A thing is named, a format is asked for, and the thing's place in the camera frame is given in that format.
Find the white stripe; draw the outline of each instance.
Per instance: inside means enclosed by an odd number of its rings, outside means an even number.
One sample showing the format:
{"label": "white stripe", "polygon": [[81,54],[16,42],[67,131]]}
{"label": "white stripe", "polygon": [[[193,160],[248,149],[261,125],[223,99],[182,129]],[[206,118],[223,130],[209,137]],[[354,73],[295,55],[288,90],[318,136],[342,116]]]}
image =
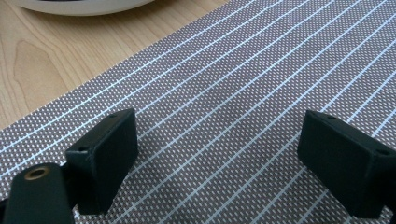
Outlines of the white stripe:
{"label": "white stripe", "polygon": [[[255,78],[255,79],[253,79],[252,81],[250,81],[250,82],[246,85],[246,87],[247,87],[248,85],[250,85],[250,84],[251,84],[253,81],[255,81],[256,79],[257,79],[257,78]],[[201,121],[204,120],[205,118],[209,117],[210,115],[211,115],[211,113],[210,113],[210,114],[207,114],[207,115],[206,115],[205,117],[203,117],[200,121],[198,121],[198,122],[195,123],[193,126],[191,126],[191,127],[189,128],[189,130],[193,129],[199,122],[201,122]],[[88,121],[84,122],[80,127],[78,127],[77,129],[75,129],[73,132],[75,132],[75,131],[77,131],[78,129],[82,128],[83,126],[85,126],[85,125],[88,124],[89,122],[91,122],[91,121],[88,120]],[[41,149],[41,150],[38,151],[36,154],[32,155],[30,158],[23,160],[23,162],[20,162],[19,164],[17,164],[16,166],[12,167],[11,169],[8,169],[5,173],[2,173],[2,174],[0,175],[0,177],[9,174],[11,171],[13,171],[13,170],[19,168],[21,165],[24,165],[26,162],[28,162],[28,161],[34,159],[35,157],[41,155],[44,151],[46,151],[46,150],[52,148],[53,146],[55,146],[55,145],[58,144],[59,142],[63,141],[66,137],[70,136],[73,132],[71,132],[71,133],[69,133],[69,134],[67,134],[67,135],[62,136],[62,138],[56,140],[56,141],[53,142],[52,144],[48,144],[44,149]],[[188,132],[188,130],[185,131],[185,132],[184,132],[182,135],[180,135],[178,138],[174,139],[171,143],[169,143],[168,145],[166,145],[165,147],[163,147],[163,148],[162,148],[159,152],[157,152],[153,157],[151,157],[150,159],[148,159],[148,161],[146,161],[146,163],[148,163],[148,162],[151,161],[153,158],[155,158],[158,154],[160,154],[162,151],[164,151],[167,147],[169,147],[169,146],[171,146],[173,143],[175,143],[176,140],[178,140],[181,136],[183,136],[183,135],[186,134],[187,132]],[[139,167],[137,167],[136,169],[134,169],[134,172],[137,171],[138,169],[140,169],[140,168],[141,168],[142,166],[144,166],[144,164],[146,164],[146,163],[143,163],[142,165],[140,165]]]}
{"label": "white stripe", "polygon": [[[160,98],[156,99],[154,102],[152,102],[150,105],[151,106],[153,104],[155,104],[157,101],[160,101],[163,97],[165,97],[166,95],[168,95],[170,92],[172,92],[173,90],[177,89],[178,87],[180,87],[181,85],[185,84],[186,82],[188,82],[190,79],[192,79],[193,77],[196,77],[198,74],[202,73],[203,71],[205,71],[208,67],[212,66],[213,64],[217,63],[218,61],[220,61],[221,59],[223,59],[224,57],[228,56],[232,51],[238,49],[239,47],[241,47],[242,45],[246,44],[249,40],[251,40],[252,38],[256,37],[257,35],[261,34],[262,32],[264,32],[265,30],[267,30],[268,28],[270,28],[272,25],[274,25],[275,23],[277,23],[279,20],[283,19],[284,17],[288,16],[291,12],[297,10],[299,7],[302,7],[305,3],[307,3],[309,0],[301,3],[299,6],[297,6],[296,8],[294,8],[293,10],[289,11],[286,14],[283,14],[281,17],[277,18],[275,21],[271,22],[269,25],[267,25],[265,28],[261,29],[259,32],[257,32],[256,34],[252,35],[251,37],[249,37],[248,39],[246,39],[245,41],[243,41],[242,43],[240,43],[238,46],[236,46],[234,49],[231,49],[229,51],[227,51],[225,54],[221,55],[219,58],[217,58],[215,61],[213,61],[212,63],[208,64],[207,66],[205,66],[203,69],[201,69],[200,71],[198,71],[197,73],[195,73],[192,77],[187,78],[186,80],[184,80],[183,82],[179,83],[176,87],[174,87],[172,90],[170,90],[169,92],[167,92],[166,94],[162,95]],[[264,49],[260,50],[259,52],[257,52],[256,54],[254,54],[252,57],[250,57],[248,60],[244,61],[243,63],[239,64],[237,67],[235,67],[235,69],[233,69],[233,71],[231,71],[230,73],[228,73],[226,76],[222,77],[221,79],[219,79],[218,81],[216,81],[215,83],[213,83],[212,85],[210,85],[208,88],[206,88],[204,91],[200,92],[198,95],[194,96],[192,99],[190,99],[186,104],[184,104],[183,106],[179,107],[177,110],[175,110],[174,112],[172,112],[170,115],[168,115],[165,119],[161,120],[160,122],[158,122],[157,124],[155,124],[154,126],[152,126],[150,129],[148,129],[147,131],[145,131],[144,133],[142,133],[139,138],[143,138],[145,135],[147,135],[148,133],[152,132],[154,129],[156,129],[157,127],[159,127],[161,124],[163,124],[164,122],[166,122],[168,119],[172,118],[177,112],[179,112],[180,110],[182,110],[184,107],[186,107],[187,105],[189,105],[190,103],[194,102],[196,99],[198,99],[200,96],[202,96],[204,93],[206,93],[207,91],[209,91],[210,89],[212,89],[213,87],[215,87],[216,85],[218,85],[222,80],[224,80],[226,77],[228,77],[229,75],[233,74],[235,71],[237,71],[239,68],[241,68],[242,66],[244,66],[245,64],[249,63],[251,60],[253,60],[254,58],[256,58],[259,54],[263,53],[265,50],[269,49],[270,47],[272,47],[277,41],[279,41],[281,38],[283,38],[285,35],[287,35],[288,33],[290,33],[291,30],[289,30],[288,32],[286,32],[285,34],[283,34],[281,37],[279,37],[277,40],[275,40],[274,42],[272,42],[270,45],[268,45],[267,47],[265,47]]]}
{"label": "white stripe", "polygon": [[318,205],[318,203],[326,196],[327,194],[327,189],[323,191],[323,193],[320,194],[318,199],[312,204],[312,206],[308,209],[308,211],[301,217],[301,219],[298,221],[297,224],[301,224],[305,221],[305,219],[308,217],[308,215],[314,210],[314,208]]}
{"label": "white stripe", "polygon": [[352,217],[348,217],[348,218],[346,219],[346,221],[344,222],[344,224],[349,224],[350,220],[352,220]]}
{"label": "white stripe", "polygon": [[[394,75],[396,75],[396,71],[395,72],[393,72],[389,77],[394,77]],[[388,83],[390,81],[390,78],[387,78],[385,81],[384,81],[384,83],[386,84],[386,83]],[[378,91],[375,91],[375,92],[373,92],[373,94],[368,98],[368,99],[372,99],[374,96],[376,96],[378,94]],[[358,114],[359,114],[359,112],[361,111],[363,109],[363,107],[360,107],[357,111],[358,111],[358,113],[354,113],[350,118],[349,118],[349,120],[353,120]],[[297,174],[289,183],[288,183],[288,185],[285,187],[285,188],[283,188],[282,189],[282,191],[283,192],[285,192],[286,191],[286,189],[288,189],[289,188],[289,186],[291,186],[291,184],[298,178],[298,177],[300,177],[300,175],[301,175],[301,173],[299,172],[299,174]],[[276,195],[276,197],[272,200],[273,202],[276,202],[281,196],[282,196],[282,194],[279,194],[279,195]],[[270,207],[267,207],[267,208],[265,208],[265,209],[263,209],[257,216],[256,216],[256,218],[254,219],[254,220],[259,220],[267,211],[268,211],[268,209],[269,209]],[[307,211],[307,213],[308,212],[310,212],[310,211],[312,211],[314,208],[309,208],[308,209],[308,211]]]}
{"label": "white stripe", "polygon": [[67,114],[70,114],[71,112],[73,112],[74,110],[76,110],[77,108],[81,107],[82,105],[85,105],[86,103],[88,103],[90,100],[92,100],[93,98],[95,98],[96,96],[102,94],[105,91],[110,90],[111,88],[115,87],[116,85],[120,84],[124,79],[130,77],[131,75],[134,75],[135,73],[141,71],[143,68],[151,65],[152,63],[156,62],[157,60],[161,59],[161,57],[163,57],[164,55],[174,51],[175,49],[178,49],[179,47],[183,46],[184,44],[186,44],[187,42],[193,40],[195,37],[203,34],[204,32],[212,29],[213,27],[217,26],[218,24],[222,23],[223,21],[226,21],[227,19],[229,19],[231,16],[235,15],[236,13],[238,13],[239,11],[245,9],[246,7],[248,7],[250,4],[252,4],[253,2],[255,2],[256,0],[252,0],[250,2],[248,2],[247,4],[245,4],[244,6],[240,7],[239,9],[237,9],[235,12],[231,13],[230,15],[224,17],[223,19],[211,24],[210,26],[206,27],[204,30],[202,30],[201,32],[193,35],[192,37],[188,38],[187,40],[181,42],[180,44],[177,44],[176,46],[174,46],[173,48],[169,49],[168,51],[166,51],[165,53],[161,54],[160,56],[154,58],[153,60],[151,60],[150,62],[142,65],[141,67],[139,67],[138,69],[136,69],[135,71],[133,71],[132,73],[128,74],[127,76],[117,80],[116,82],[112,83],[110,86],[104,88],[103,90],[99,91],[98,93],[94,94],[93,96],[89,97],[87,100],[85,100],[84,102],[80,103],[79,105],[76,105],[75,107],[69,109],[67,112],[63,113],[61,116],[57,117],[56,119],[53,119],[52,121],[48,122],[47,124],[41,126],[38,129],[34,129],[33,132],[26,134],[24,137],[20,137],[17,141],[11,143],[10,145],[2,148],[0,150],[0,153],[2,153],[3,151],[7,150],[10,147],[14,147],[16,144],[18,144],[20,141],[26,139],[27,137],[30,137],[31,135],[41,131],[42,129],[50,126],[52,123],[58,121],[59,119],[63,118],[64,116],[66,116]]}
{"label": "white stripe", "polygon": [[[292,107],[294,107],[297,102],[299,102],[301,99],[303,99],[308,92],[312,91],[314,89],[315,86],[317,86],[319,84],[319,82],[321,82],[325,77],[321,78],[316,84],[314,84],[313,87],[311,87],[308,91],[305,92],[305,94],[303,94],[296,102],[294,102],[286,111],[284,111],[281,115],[279,115],[269,126],[267,126],[267,128],[264,130],[264,132],[266,130],[269,129],[269,127],[271,127],[272,125],[275,124],[275,122],[277,122],[278,119],[280,119],[284,114],[287,113],[287,111],[289,111]],[[253,108],[251,108],[244,116],[246,116],[247,114],[249,114],[255,107],[257,107],[259,104],[261,104],[263,101],[265,100],[262,99],[257,105],[255,105]],[[214,142],[216,142],[222,135],[224,135],[225,133],[227,133],[236,123],[238,123],[243,117],[241,117],[239,120],[237,120],[235,123],[233,123],[233,125],[231,125],[230,127],[228,127],[225,131],[223,131],[220,135],[218,135],[216,138],[214,138],[209,144],[207,144],[205,147],[203,147],[202,149],[200,149],[200,151],[198,151],[195,155],[193,155],[191,158],[189,158],[184,164],[182,164],[180,167],[178,167],[172,174],[170,174],[168,177],[165,178],[165,180],[163,180],[160,184],[158,184],[154,189],[152,189],[148,194],[146,194],[143,198],[141,198],[137,203],[134,204],[134,206],[130,207],[125,213],[123,213],[120,217],[118,217],[116,219],[116,222],[118,220],[120,220],[123,216],[125,216],[125,214],[129,213],[134,207],[136,207],[137,205],[139,205],[141,202],[143,202],[152,192],[156,191],[161,185],[163,185],[168,179],[170,179],[173,175],[175,175],[176,173],[178,173],[179,170],[181,170],[185,165],[187,165],[190,161],[192,161],[194,158],[196,158],[197,156],[199,156],[204,150],[206,150],[210,145],[212,145]]]}
{"label": "white stripe", "polygon": [[[332,104],[334,101],[335,101],[335,99],[336,98],[338,98],[341,94],[342,94],[342,92],[344,92],[347,88],[349,88],[349,86],[353,83],[353,82],[355,82],[365,71],[366,71],[366,69],[368,68],[368,66],[366,67],[366,68],[364,68],[362,71],[361,71],[361,73],[358,75],[358,76],[356,76],[351,82],[349,82],[348,83],[348,85],[346,85],[340,92],[338,92],[338,94],[334,97],[334,98],[332,98],[331,99],[331,101],[325,106],[325,108],[327,108],[327,106],[329,106],[330,104]],[[259,133],[256,137],[260,137],[263,133],[265,133],[267,130],[269,129],[269,127],[267,126],[261,133]],[[174,210],[172,210],[164,219],[162,219],[162,221],[165,221],[167,218],[169,218],[182,204],[184,204],[186,201],[188,201],[195,193],[197,193],[206,183],[208,183],[214,176],[216,176],[222,169],[224,169],[234,158],[236,158],[240,153],[242,153],[247,147],[249,147],[250,146],[250,144],[252,144],[254,141],[256,140],[256,138],[253,138],[246,146],[244,146],[243,148],[241,148],[234,156],[232,156],[225,164],[223,164],[223,166],[221,166],[212,176],[210,176],[203,184],[201,184],[197,189],[195,189],[183,202],[181,202]],[[280,151],[278,151],[278,153],[276,153],[275,154],[275,156],[271,159],[271,160],[269,160],[268,162],[269,163],[271,163],[277,156],[278,156],[278,154],[280,154],[283,150],[284,150],[284,148],[282,148]],[[228,205],[228,203],[230,203],[231,202],[231,200],[233,200],[233,198],[234,197],[236,197],[236,195],[237,194],[239,194],[239,191],[242,191],[244,188],[245,188],[246,186],[244,186],[244,187],[242,187],[240,190],[238,190],[238,192],[237,193],[235,193],[235,195],[232,197],[232,198],[230,198],[218,211],[216,211],[216,213],[212,216],[212,217],[210,217],[209,218],[209,220],[207,221],[207,222],[209,222],[209,221],[211,221],[211,219],[213,218],[213,217],[215,217],[218,213],[219,213],[219,211],[221,211],[225,206],[227,206]]]}
{"label": "white stripe", "polygon": [[381,126],[378,127],[378,129],[375,130],[373,133],[373,137],[376,137],[376,135],[381,131],[382,127],[388,123],[388,121],[395,115],[396,113],[396,108],[392,111],[392,113],[389,114],[389,116],[385,119],[385,121],[381,124]]}
{"label": "white stripe", "polygon": [[[161,154],[163,151],[165,151],[168,147],[172,146],[176,141],[178,141],[178,139],[180,139],[181,137],[183,137],[185,134],[187,134],[189,131],[191,131],[192,129],[194,129],[198,124],[200,124],[202,121],[204,121],[205,119],[207,119],[209,116],[211,116],[213,113],[215,113],[218,109],[220,109],[222,106],[224,106],[226,103],[228,103],[230,100],[232,100],[237,94],[239,94],[240,92],[244,91],[248,86],[250,86],[253,82],[255,82],[257,79],[259,79],[261,76],[263,76],[265,73],[267,73],[268,71],[270,71],[272,68],[274,68],[276,65],[278,65],[280,62],[282,62],[284,59],[286,59],[287,57],[289,57],[295,50],[297,50],[298,48],[300,48],[304,43],[306,43],[308,40],[310,40],[314,35],[316,35],[318,32],[320,32],[321,30],[323,30],[324,28],[326,28],[328,25],[330,25],[334,20],[336,20],[336,18],[334,18],[332,21],[328,22],[325,26],[321,27],[319,30],[317,30],[316,32],[314,32],[311,36],[309,36],[304,42],[302,42],[301,44],[299,44],[295,49],[293,49],[292,51],[290,51],[288,54],[284,55],[281,59],[279,59],[277,62],[273,63],[270,67],[268,67],[266,70],[264,70],[261,74],[259,74],[257,77],[253,78],[252,80],[250,80],[250,82],[245,85],[242,89],[240,89],[239,91],[235,92],[232,96],[230,96],[229,98],[227,98],[225,101],[223,101],[220,105],[218,105],[216,108],[214,108],[212,111],[210,111],[208,114],[206,114],[205,116],[203,116],[201,119],[199,119],[196,123],[194,123],[192,126],[190,126],[189,129],[187,129],[184,133],[182,133],[181,135],[179,135],[177,138],[173,139],[170,143],[168,143],[165,147],[161,148],[158,152],[156,152],[153,156],[151,156],[150,158],[148,158],[146,161],[144,161],[142,164],[140,164],[139,166],[137,166],[127,177],[129,177],[130,175],[135,174],[136,172],[138,172],[142,167],[144,167],[147,163],[149,163],[150,161],[152,161],[153,159],[155,159],[159,154]],[[326,49],[328,49],[331,45],[327,46],[325,49],[323,49],[320,53],[324,52]],[[309,61],[308,63],[306,63],[303,67],[301,67],[296,73],[294,73],[292,76],[288,77],[283,83],[281,83],[280,85],[278,85],[269,95],[267,95],[267,97],[265,98],[268,99],[269,96],[271,96],[272,94],[274,94],[277,90],[279,90],[283,85],[285,85],[289,80],[291,80],[293,77],[295,77],[300,71],[302,71],[305,67],[307,67],[313,60]]]}

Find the wood grain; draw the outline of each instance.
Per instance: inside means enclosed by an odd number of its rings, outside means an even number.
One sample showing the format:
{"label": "wood grain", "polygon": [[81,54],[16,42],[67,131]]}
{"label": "wood grain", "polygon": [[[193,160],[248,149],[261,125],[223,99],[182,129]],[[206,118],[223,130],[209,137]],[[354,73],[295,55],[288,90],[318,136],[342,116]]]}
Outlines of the wood grain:
{"label": "wood grain", "polygon": [[34,12],[0,0],[0,129],[228,0],[156,0],[96,17]]}

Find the placemat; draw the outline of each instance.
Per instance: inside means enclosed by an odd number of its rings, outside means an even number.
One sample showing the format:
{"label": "placemat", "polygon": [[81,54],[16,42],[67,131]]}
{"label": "placemat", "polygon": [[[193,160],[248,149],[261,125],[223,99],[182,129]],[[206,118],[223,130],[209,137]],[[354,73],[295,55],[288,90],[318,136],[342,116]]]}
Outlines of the placemat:
{"label": "placemat", "polygon": [[232,0],[0,132],[12,177],[133,107],[140,155],[77,223],[384,223],[349,217],[296,156],[306,109],[396,148],[396,2]]}

